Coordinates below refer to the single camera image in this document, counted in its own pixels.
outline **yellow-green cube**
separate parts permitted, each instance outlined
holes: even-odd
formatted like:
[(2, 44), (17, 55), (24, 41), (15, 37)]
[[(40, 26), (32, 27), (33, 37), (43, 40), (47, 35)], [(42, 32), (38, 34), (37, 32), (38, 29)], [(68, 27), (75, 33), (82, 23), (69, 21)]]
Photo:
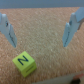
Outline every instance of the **yellow-green cube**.
[(24, 77), (36, 69), (35, 60), (26, 51), (15, 57), (12, 61)]

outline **yellow block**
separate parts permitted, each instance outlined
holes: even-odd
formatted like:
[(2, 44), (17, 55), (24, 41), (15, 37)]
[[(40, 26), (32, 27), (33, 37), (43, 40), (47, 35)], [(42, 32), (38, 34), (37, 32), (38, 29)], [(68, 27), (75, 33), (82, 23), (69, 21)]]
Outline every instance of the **yellow block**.
[(35, 60), (26, 51), (15, 57), (12, 61), (24, 77), (36, 69)]

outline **cork board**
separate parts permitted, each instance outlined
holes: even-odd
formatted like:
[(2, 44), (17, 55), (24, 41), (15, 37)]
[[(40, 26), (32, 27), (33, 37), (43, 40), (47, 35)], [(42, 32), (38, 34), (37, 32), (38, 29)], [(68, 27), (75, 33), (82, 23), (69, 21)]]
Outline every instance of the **cork board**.
[[(62, 44), (65, 24), (77, 9), (0, 9), (7, 14), (18, 41), (17, 48), (13, 48), (0, 33), (0, 84), (31, 84), (84, 70), (84, 24), (66, 48)], [(23, 51), (37, 65), (27, 78), (12, 62)]]

